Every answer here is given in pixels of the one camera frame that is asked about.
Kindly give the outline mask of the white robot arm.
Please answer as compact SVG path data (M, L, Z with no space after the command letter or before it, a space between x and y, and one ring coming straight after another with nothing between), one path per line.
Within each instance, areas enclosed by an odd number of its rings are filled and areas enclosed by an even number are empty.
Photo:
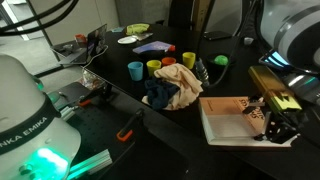
M300 99L317 105L320 93L320 0L254 0L250 9L264 55L248 73L268 105L257 141L283 144L308 120Z

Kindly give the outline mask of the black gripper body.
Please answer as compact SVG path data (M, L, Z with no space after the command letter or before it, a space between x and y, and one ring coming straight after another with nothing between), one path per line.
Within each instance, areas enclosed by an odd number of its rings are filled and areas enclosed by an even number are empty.
M262 132L256 135L254 140L284 144L298 135L308 121L307 115L300 111L289 110L279 113L269 111L265 115Z

